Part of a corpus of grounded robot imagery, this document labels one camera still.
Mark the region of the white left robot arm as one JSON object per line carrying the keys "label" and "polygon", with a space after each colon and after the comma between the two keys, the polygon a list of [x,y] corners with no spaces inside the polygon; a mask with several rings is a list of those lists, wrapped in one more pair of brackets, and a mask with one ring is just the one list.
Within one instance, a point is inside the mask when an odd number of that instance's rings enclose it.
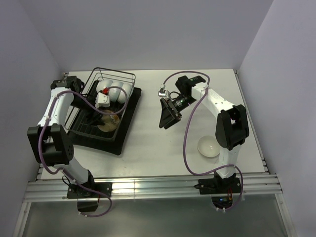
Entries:
{"label": "white left robot arm", "polygon": [[67,112],[70,106],[80,110],[94,111],[83,95],[84,82],[76,76],[54,80],[50,86],[51,95],[46,111],[37,126],[29,127],[27,136],[36,161],[43,165],[51,175],[62,172],[70,184],[78,185],[84,197],[96,192],[96,184],[91,172],[84,168],[74,157],[74,146],[65,131]]}

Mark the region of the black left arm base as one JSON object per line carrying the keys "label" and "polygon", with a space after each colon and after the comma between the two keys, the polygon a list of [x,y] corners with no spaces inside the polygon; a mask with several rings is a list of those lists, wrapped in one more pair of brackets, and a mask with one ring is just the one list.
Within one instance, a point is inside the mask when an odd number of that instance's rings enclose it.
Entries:
{"label": "black left arm base", "polygon": [[64,184],[68,186],[67,199],[77,200],[77,210],[80,214],[91,216],[99,206],[100,198],[110,198],[112,194],[112,182],[95,182],[89,174],[88,181],[84,184],[72,184],[67,176],[62,177]]}

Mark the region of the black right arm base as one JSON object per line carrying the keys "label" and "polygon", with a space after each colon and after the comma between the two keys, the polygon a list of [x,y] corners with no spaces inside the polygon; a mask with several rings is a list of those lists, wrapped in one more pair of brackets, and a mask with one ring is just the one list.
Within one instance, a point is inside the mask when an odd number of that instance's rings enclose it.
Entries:
{"label": "black right arm base", "polygon": [[233,201],[233,194],[241,192],[241,183],[238,178],[231,181],[223,181],[221,178],[199,179],[195,188],[200,195],[211,195],[212,203],[216,208],[230,208]]}

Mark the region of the cream bowl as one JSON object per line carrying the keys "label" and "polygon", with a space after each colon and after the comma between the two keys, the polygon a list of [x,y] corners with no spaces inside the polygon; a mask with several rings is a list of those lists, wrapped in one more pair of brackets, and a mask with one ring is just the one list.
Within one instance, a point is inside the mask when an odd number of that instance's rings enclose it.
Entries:
{"label": "cream bowl", "polygon": [[103,132],[115,131],[120,123],[118,115],[103,115],[102,120],[105,125],[98,125],[97,127]]}

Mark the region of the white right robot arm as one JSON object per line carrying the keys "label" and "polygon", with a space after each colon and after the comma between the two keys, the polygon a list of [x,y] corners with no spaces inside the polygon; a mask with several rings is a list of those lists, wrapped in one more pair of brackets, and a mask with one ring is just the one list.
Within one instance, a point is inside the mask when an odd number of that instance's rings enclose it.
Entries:
{"label": "white right robot arm", "polygon": [[163,83],[158,91],[161,103],[159,127],[168,129],[178,123],[181,111],[194,104],[194,110],[203,104],[216,118],[215,138],[220,146],[219,167],[212,170],[217,177],[214,188],[225,192],[230,186],[230,178],[236,174],[236,162],[241,146],[249,136],[247,112],[244,105],[235,105],[210,88],[210,76],[195,71],[195,77],[180,71],[175,85],[179,95],[172,99]]}

